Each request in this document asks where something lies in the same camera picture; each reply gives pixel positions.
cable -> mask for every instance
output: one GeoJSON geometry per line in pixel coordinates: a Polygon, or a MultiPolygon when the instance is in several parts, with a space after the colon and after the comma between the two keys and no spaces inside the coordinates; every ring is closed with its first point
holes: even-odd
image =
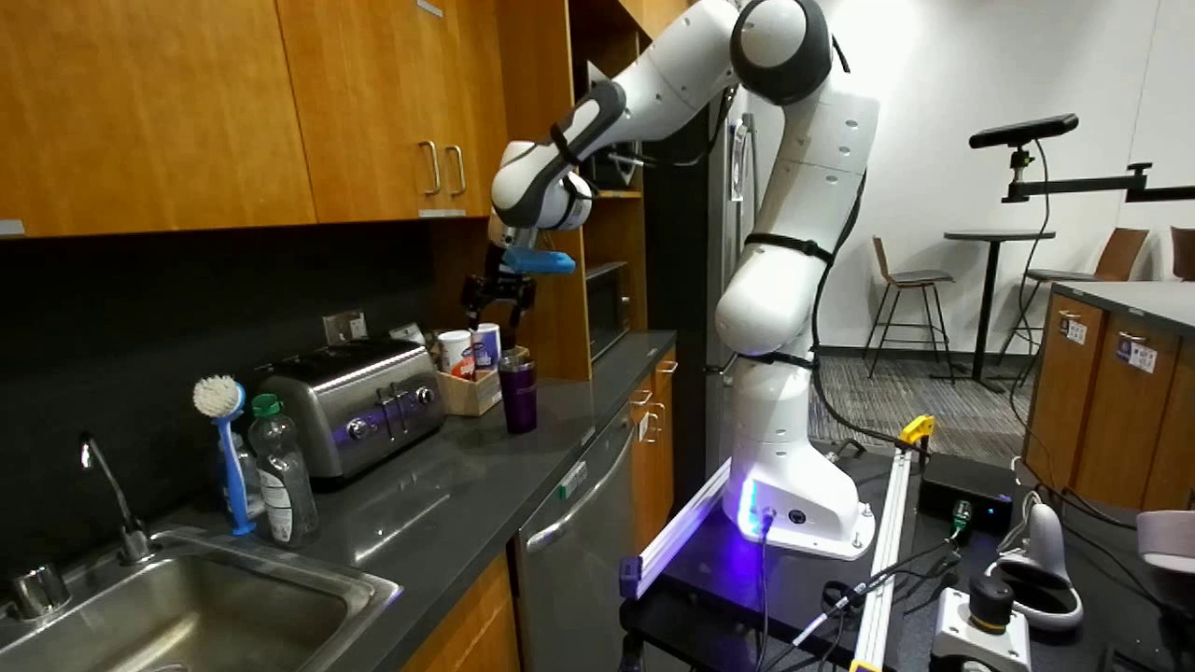
{"type": "Polygon", "coordinates": [[[1100,555],[1106,555],[1134,589],[1139,597],[1148,597],[1162,617],[1174,617],[1182,624],[1195,624],[1195,617],[1187,609],[1169,604],[1167,597],[1158,597],[1122,555],[1112,555],[1103,543],[1080,533],[1080,528],[1067,528],[1071,539],[1080,539],[1082,545],[1091,545],[1100,555]]]}
{"type": "Polygon", "coordinates": [[[857,581],[851,594],[843,594],[841,601],[832,601],[828,609],[821,609],[821,612],[790,642],[790,650],[776,655],[776,658],[765,666],[765,672],[773,672],[785,658],[793,658],[825,619],[832,619],[832,617],[843,612],[847,604],[858,604],[869,589],[884,587],[892,576],[910,576],[910,573],[909,573],[910,559],[922,559],[922,555],[932,555],[932,554],[943,554],[943,550],[955,545],[955,539],[961,539],[966,528],[973,528],[973,520],[966,520],[966,523],[955,523],[955,530],[954,530],[950,539],[943,539],[938,545],[925,545],[925,550],[920,550],[920,554],[910,554],[910,555],[902,555],[897,563],[889,563],[889,566],[874,573],[869,579],[857,581]]]}
{"type": "MultiPolygon", "coordinates": [[[[943,555],[935,566],[935,576],[932,579],[950,579],[954,573],[955,573],[955,563],[961,563],[961,555],[955,554],[950,554],[950,555],[943,555]]],[[[910,604],[910,609],[903,609],[903,617],[910,617],[910,612],[922,612],[925,604],[935,604],[938,601],[938,594],[943,594],[943,587],[945,581],[938,581],[938,589],[932,589],[920,604],[910,604]]]]}
{"type": "Polygon", "coordinates": [[[858,207],[864,207],[864,186],[867,186],[867,177],[864,177],[864,183],[858,183],[858,194],[857,194],[847,227],[843,227],[843,237],[836,238],[836,246],[828,250],[828,265],[821,268],[821,281],[817,281],[817,291],[813,291],[813,316],[811,316],[813,367],[811,367],[811,383],[813,383],[813,393],[817,393],[817,401],[821,401],[821,408],[825,408],[825,416],[828,416],[832,423],[841,423],[843,428],[864,432],[864,437],[869,437],[869,442],[903,449],[902,437],[843,417],[843,416],[828,402],[825,383],[821,383],[821,358],[817,358],[817,352],[821,352],[821,295],[825,295],[825,281],[828,281],[828,274],[832,274],[836,253],[843,250],[843,244],[847,244],[851,230],[857,230],[858,207]]]}
{"type": "MultiPolygon", "coordinates": [[[[1042,158],[1042,183],[1046,183],[1042,200],[1046,200],[1046,214],[1042,214],[1037,237],[1034,237],[1034,244],[1031,244],[1031,253],[1024,258],[1019,283],[1015,283],[1015,316],[1019,316],[1019,321],[1031,312],[1027,281],[1031,281],[1031,268],[1034,268],[1034,253],[1037,253],[1037,246],[1042,246],[1042,237],[1046,237],[1046,227],[1051,227],[1051,222],[1054,222],[1054,200],[1051,200],[1051,152],[1046,152],[1042,138],[1034,138],[1034,149],[1037,149],[1037,158],[1042,158]]],[[[1034,356],[1031,356],[1027,373],[1006,388],[1010,408],[1014,408],[1014,393],[1031,378],[1031,371],[1034,371],[1034,356]]]]}
{"type": "Polygon", "coordinates": [[[1106,528],[1134,530],[1134,523],[1125,523],[1125,520],[1112,520],[1112,517],[1100,512],[1100,508],[1093,508],[1091,502],[1082,502],[1076,490],[1066,490],[1066,493],[1059,493],[1059,495],[1067,502],[1067,503],[1080,503],[1082,517],[1091,517],[1091,520],[1100,520],[1100,523],[1106,523],[1106,528]]]}

kitchen counter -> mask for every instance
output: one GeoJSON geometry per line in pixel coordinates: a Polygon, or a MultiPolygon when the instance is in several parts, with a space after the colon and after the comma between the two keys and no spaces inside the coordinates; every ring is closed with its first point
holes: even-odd
{"type": "Polygon", "coordinates": [[[1195,334],[1195,283],[1066,281],[1066,283],[1059,283],[1059,291],[1088,298],[1106,311],[1128,311],[1128,312],[1156,321],[1162,329],[1195,334]]]}
{"type": "Polygon", "coordinates": [[[395,670],[445,619],[569,463],[622,417],[674,334],[630,334],[582,383],[537,383],[537,428],[503,432],[501,402],[447,417],[411,451],[338,493],[323,493],[323,530],[298,554],[405,587],[401,601],[340,670],[395,670]]]}

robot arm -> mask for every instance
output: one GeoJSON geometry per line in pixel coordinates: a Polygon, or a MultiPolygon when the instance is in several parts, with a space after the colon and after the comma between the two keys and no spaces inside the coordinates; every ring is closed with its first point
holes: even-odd
{"type": "Polygon", "coordinates": [[[552,141],[511,141],[492,177],[492,214],[507,227],[581,227],[590,215],[590,186],[581,166],[613,141],[675,133],[722,88],[737,82],[730,35],[737,9],[690,3],[627,72],[595,82],[552,141]]]}
{"type": "Polygon", "coordinates": [[[832,66],[817,0],[690,3],[627,72],[598,82],[552,141],[507,146],[490,238],[532,250],[543,227],[581,227],[590,215],[581,159],[613,141],[669,138],[737,82],[785,108],[785,138],[745,265],[719,302],[722,340],[747,358],[732,388],[724,512],[747,539],[769,530],[785,550],[864,555],[874,520],[857,482],[811,449],[806,402],[811,316],[858,214],[879,103],[832,66]]]}

stool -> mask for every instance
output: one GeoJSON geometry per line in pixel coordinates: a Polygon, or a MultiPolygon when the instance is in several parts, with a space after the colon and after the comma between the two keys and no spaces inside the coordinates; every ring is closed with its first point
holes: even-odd
{"type": "Polygon", "coordinates": [[[879,367],[879,352],[884,352],[884,344],[889,344],[889,329],[925,329],[935,352],[945,361],[945,378],[955,382],[954,367],[950,367],[950,334],[945,334],[943,295],[938,295],[938,283],[950,283],[954,276],[943,274],[943,268],[892,274],[884,244],[869,238],[869,246],[874,246],[874,263],[879,263],[883,281],[884,281],[883,302],[874,306],[869,334],[867,334],[867,344],[864,344],[864,356],[869,361],[869,378],[874,378],[874,367],[879,367]],[[920,291],[922,295],[925,321],[892,321],[903,291],[920,291]]]}
{"type": "Polygon", "coordinates": [[[1037,291],[1046,288],[1054,288],[1054,283],[1060,283],[1060,281],[1128,281],[1133,276],[1133,268],[1134,268],[1134,258],[1143,253],[1143,246],[1148,246],[1148,227],[1112,227],[1108,230],[1108,238],[1106,238],[1106,246],[1103,246],[1103,253],[1100,253],[1100,263],[1093,263],[1093,274],[1071,274],[1071,268],[1027,268],[1024,276],[1019,276],[1019,288],[1015,288],[1015,316],[1014,316],[1014,329],[1010,329],[1010,336],[1006,336],[1006,344],[1003,344],[1003,358],[1010,356],[1010,347],[1014,347],[1014,340],[1015,336],[1024,336],[1027,340],[1027,347],[1031,347],[1031,356],[1042,347],[1037,340],[1034,340],[1034,334],[1042,334],[1042,329],[1034,329],[1031,324],[1031,306],[1034,306],[1034,298],[1037,298],[1037,291]]]}

dishwasher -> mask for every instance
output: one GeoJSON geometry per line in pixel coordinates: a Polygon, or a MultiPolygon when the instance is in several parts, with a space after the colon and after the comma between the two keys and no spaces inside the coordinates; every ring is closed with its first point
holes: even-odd
{"type": "Polygon", "coordinates": [[[569,466],[517,539],[521,640],[526,672],[622,670],[622,566],[630,545],[627,423],[569,466]]]}

